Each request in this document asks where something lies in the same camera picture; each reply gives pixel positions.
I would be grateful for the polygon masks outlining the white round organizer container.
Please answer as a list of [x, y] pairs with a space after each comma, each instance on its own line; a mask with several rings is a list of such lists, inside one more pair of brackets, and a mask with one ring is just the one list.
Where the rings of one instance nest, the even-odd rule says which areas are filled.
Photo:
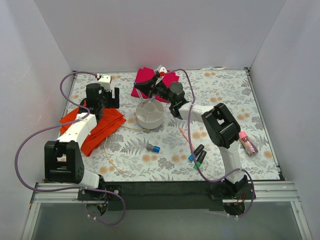
[[164, 122], [165, 109], [163, 104], [154, 100], [147, 103], [140, 102], [136, 109], [135, 114], [139, 125], [147, 130], [158, 128]]

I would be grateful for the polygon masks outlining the salmon pink pen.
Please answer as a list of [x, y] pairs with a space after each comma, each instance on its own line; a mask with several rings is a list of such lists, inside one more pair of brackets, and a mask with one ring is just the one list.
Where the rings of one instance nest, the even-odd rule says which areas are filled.
[[181, 127], [179, 127], [178, 129], [179, 129], [180, 133], [183, 135], [184, 139], [189, 143], [188, 134]]

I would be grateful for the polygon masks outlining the grey blue glue stick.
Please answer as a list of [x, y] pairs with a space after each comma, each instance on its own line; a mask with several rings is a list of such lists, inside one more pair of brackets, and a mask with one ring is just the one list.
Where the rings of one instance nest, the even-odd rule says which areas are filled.
[[148, 143], [148, 144], [146, 145], [146, 149], [147, 149], [148, 151], [151, 151], [151, 152], [154, 152], [154, 153], [159, 153], [159, 152], [160, 152], [160, 147], [155, 146], [155, 145], [152, 145], [152, 144], [150, 144], [150, 143]]

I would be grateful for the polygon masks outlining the blue capped black highlighter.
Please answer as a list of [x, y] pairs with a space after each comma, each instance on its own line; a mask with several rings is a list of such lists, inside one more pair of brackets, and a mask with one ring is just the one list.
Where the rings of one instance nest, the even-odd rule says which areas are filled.
[[[193, 151], [193, 155], [195, 156], [195, 157], [197, 157], [200, 153], [201, 153], [201, 151], [204, 149], [204, 145], [203, 144], [200, 144], [194, 151]], [[193, 162], [194, 161], [194, 158], [193, 158], [193, 155], [191, 154], [189, 157], [188, 157], [188, 160], [190, 161], [190, 162]]]

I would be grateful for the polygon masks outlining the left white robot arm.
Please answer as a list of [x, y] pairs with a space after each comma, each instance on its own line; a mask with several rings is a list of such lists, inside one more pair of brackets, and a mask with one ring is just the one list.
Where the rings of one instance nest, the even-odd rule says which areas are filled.
[[89, 188], [89, 194], [101, 200], [106, 196], [106, 187], [100, 183], [98, 174], [85, 169], [81, 147], [101, 121], [104, 110], [120, 107], [120, 89], [107, 90], [101, 83], [90, 83], [85, 93], [70, 127], [57, 140], [44, 145], [45, 178]]

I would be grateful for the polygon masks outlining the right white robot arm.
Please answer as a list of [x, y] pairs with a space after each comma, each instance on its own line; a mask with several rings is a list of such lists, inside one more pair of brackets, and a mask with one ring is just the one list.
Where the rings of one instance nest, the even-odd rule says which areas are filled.
[[219, 103], [215, 106], [192, 105], [185, 99], [183, 85], [174, 81], [167, 87], [162, 81], [150, 79], [134, 83], [134, 87], [147, 97], [154, 95], [170, 103], [171, 114], [178, 119], [203, 123], [207, 134], [220, 151], [225, 175], [221, 195], [237, 199], [245, 192], [248, 178], [242, 171], [239, 154], [240, 125], [227, 106]]

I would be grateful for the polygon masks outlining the magenta cloth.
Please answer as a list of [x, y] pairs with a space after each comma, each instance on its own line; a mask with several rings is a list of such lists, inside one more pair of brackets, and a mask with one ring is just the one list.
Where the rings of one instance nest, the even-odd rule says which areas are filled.
[[[135, 82], [136, 83], [146, 82], [150, 80], [154, 75], [155, 73], [153, 69], [147, 68], [147, 67], [140, 68], [136, 74]], [[164, 78], [162, 79], [162, 82], [165, 84], [166, 87], [169, 87], [171, 83], [178, 82], [179, 78], [180, 77], [176, 75], [176, 73], [170, 73], [164, 76]], [[147, 99], [147, 96], [144, 93], [141, 93], [141, 95], [144, 99]], [[138, 92], [135, 87], [133, 87], [132, 89], [131, 96], [135, 98], [139, 98]], [[168, 103], [168, 101], [164, 100], [159, 96], [156, 96], [155, 99], [163, 103]]]

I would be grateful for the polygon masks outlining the orange cloth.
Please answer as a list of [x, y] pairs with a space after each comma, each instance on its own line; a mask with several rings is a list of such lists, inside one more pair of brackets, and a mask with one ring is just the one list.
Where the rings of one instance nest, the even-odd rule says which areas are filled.
[[90, 156], [106, 137], [126, 121], [124, 115], [117, 109], [104, 108], [103, 116], [99, 121], [94, 114], [90, 114], [84, 120], [70, 124], [86, 115], [85, 112], [78, 113], [78, 111], [79, 108], [76, 108], [60, 120], [64, 126], [60, 128], [61, 136], [57, 140], [63, 143], [75, 141], [86, 156]]

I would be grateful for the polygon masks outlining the green capped black highlighter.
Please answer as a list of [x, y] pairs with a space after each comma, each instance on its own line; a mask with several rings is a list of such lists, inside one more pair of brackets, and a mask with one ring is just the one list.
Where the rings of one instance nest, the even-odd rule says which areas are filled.
[[199, 156], [198, 156], [198, 158], [196, 160], [196, 164], [193, 166], [194, 169], [197, 169], [202, 165], [206, 155], [207, 155], [207, 152], [205, 150], [202, 150], [200, 152], [200, 154], [199, 154]]

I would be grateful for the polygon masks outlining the pink capped clear tube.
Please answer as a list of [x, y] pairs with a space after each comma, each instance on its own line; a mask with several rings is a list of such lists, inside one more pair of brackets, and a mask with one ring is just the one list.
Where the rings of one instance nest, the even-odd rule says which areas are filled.
[[254, 156], [259, 152], [256, 146], [252, 143], [252, 141], [248, 137], [246, 132], [240, 131], [238, 135], [239, 135], [239, 141], [241, 145], [244, 147], [246, 153], [249, 156]]

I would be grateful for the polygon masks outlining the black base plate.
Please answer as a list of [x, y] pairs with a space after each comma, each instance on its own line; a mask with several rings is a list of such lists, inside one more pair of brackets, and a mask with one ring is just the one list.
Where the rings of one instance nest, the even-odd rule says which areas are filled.
[[100, 193], [80, 190], [77, 199], [87, 202], [108, 201], [109, 211], [195, 210], [223, 211], [227, 203], [242, 206], [256, 196], [248, 183], [237, 193], [223, 183], [200, 181], [123, 181], [100, 183]]

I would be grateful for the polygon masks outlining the aluminium rail frame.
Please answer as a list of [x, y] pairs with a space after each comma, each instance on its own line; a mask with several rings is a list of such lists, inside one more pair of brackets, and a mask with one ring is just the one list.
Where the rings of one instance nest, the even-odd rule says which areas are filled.
[[[68, 186], [68, 184], [62, 183], [39, 183], [36, 185], [36, 188], [45, 190], [45, 192], [36, 191], [32, 194], [30, 200], [30, 216], [27, 218], [27, 223], [22, 234], [23, 240], [30, 240], [32, 238], [41, 204], [100, 203], [99, 200], [79, 200], [79, 191], [77, 189], [67, 189], [57, 192], [52, 191], [54, 188], [65, 188]], [[255, 203], [289, 202], [291, 204], [302, 239], [312, 239], [312, 234], [309, 230], [304, 212], [302, 210], [301, 198], [299, 197], [293, 181], [255, 181], [254, 188], [256, 196], [254, 200]]]

